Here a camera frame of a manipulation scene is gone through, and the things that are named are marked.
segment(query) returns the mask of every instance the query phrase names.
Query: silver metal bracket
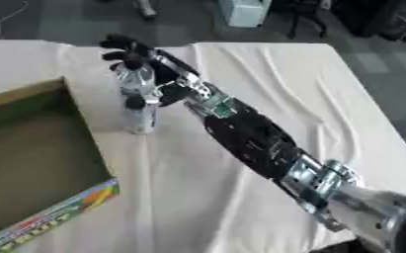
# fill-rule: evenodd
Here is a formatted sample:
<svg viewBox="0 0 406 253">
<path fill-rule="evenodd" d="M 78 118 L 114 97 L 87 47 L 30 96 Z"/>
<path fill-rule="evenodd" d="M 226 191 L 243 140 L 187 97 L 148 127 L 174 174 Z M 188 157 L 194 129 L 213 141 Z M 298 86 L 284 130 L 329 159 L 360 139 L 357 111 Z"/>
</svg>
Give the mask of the silver metal bracket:
<svg viewBox="0 0 406 253">
<path fill-rule="evenodd" d="M 336 160 L 321 165 L 303 154 L 282 179 L 282 185 L 308 213 L 332 231 L 346 228 L 328 210 L 328 201 L 343 184 L 356 184 L 358 176 Z"/>
</svg>

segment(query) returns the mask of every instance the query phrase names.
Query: robot finger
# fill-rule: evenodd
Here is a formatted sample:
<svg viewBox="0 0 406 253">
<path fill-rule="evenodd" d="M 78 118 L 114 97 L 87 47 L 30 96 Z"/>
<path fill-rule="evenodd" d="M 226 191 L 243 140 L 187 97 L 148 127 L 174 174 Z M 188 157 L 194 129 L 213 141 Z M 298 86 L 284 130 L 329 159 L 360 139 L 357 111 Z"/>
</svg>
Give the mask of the robot finger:
<svg viewBox="0 0 406 253">
<path fill-rule="evenodd" d="M 120 64 L 121 64 L 121 62 L 114 63 L 109 67 L 109 69 L 111 69 L 112 71 L 115 71 Z"/>
<path fill-rule="evenodd" d="M 103 48 L 118 48 L 125 50 L 127 46 L 133 42 L 138 41 L 123 35 L 107 35 L 106 40 L 100 42 L 100 46 Z"/>
<path fill-rule="evenodd" d="M 200 76 L 200 74 L 192 66 L 190 66 L 186 62 L 182 61 L 181 59 L 175 57 L 171 53 L 169 53 L 165 50 L 157 50 L 156 53 L 158 55 L 161 55 L 161 56 L 167 58 L 168 60 L 172 61 L 174 64 L 177 65 L 177 67 L 180 67 L 185 71 L 191 72 L 194 75 Z"/>
<path fill-rule="evenodd" d="M 124 51 L 111 51 L 103 54 L 104 60 L 125 60 L 127 58 L 127 53 Z"/>
</svg>

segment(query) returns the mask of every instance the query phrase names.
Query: bottle cap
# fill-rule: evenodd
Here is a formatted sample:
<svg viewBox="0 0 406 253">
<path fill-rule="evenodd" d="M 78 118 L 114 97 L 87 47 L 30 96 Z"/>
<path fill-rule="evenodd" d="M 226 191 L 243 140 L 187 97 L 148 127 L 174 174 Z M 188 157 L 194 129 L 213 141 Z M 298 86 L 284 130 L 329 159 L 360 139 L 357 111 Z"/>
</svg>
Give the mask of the bottle cap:
<svg viewBox="0 0 406 253">
<path fill-rule="evenodd" d="M 141 60 L 127 59 L 124 61 L 124 66 L 130 70 L 137 70 L 142 67 L 142 64 Z"/>
<path fill-rule="evenodd" d="M 143 43 L 137 43 L 134 50 L 139 56 L 148 58 L 151 48 Z"/>
<path fill-rule="evenodd" d="M 132 110 L 141 110 L 146 106 L 146 102 L 141 95 L 132 95 L 127 97 L 124 105 Z"/>
</svg>

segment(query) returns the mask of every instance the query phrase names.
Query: gray carpet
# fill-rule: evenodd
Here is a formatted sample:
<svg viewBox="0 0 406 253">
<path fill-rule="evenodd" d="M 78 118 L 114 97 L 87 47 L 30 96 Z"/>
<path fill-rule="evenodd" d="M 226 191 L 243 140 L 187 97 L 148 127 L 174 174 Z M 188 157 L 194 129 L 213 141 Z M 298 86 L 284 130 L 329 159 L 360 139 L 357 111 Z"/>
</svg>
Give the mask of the gray carpet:
<svg viewBox="0 0 406 253">
<path fill-rule="evenodd" d="M 287 18 L 272 14 L 258 29 L 233 29 L 224 24 L 215 0 L 157 0 L 160 16 L 153 23 L 139 19 L 130 0 L 28 1 L 26 12 L 5 23 L 4 39 L 91 45 L 107 33 L 126 33 L 163 46 L 202 41 L 325 42 L 339 51 L 393 122 L 406 119 L 406 43 L 353 38 L 329 13 L 321 14 L 330 29 L 328 38 L 319 39 L 313 26 L 302 22 L 298 37 L 289 41 Z M 20 4 L 21 0 L 0 0 L 0 17 Z"/>
</svg>

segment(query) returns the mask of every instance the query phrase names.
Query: office chair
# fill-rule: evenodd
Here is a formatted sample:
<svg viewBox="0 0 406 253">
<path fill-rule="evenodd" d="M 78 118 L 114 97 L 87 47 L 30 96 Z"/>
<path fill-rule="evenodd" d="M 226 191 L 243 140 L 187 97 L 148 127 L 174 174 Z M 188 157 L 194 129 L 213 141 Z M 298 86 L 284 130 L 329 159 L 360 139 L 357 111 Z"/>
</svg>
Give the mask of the office chair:
<svg viewBox="0 0 406 253">
<path fill-rule="evenodd" d="M 324 38 L 327 36 L 327 26 L 319 19 L 317 15 L 317 11 L 320 8 L 321 4 L 320 0 L 291 0 L 288 1 L 287 4 L 288 9 L 292 14 L 292 23 L 287 34 L 287 37 L 289 39 L 292 40 L 296 37 L 296 30 L 300 18 L 305 18 L 318 26 L 318 28 L 320 29 L 320 38 Z"/>
</svg>

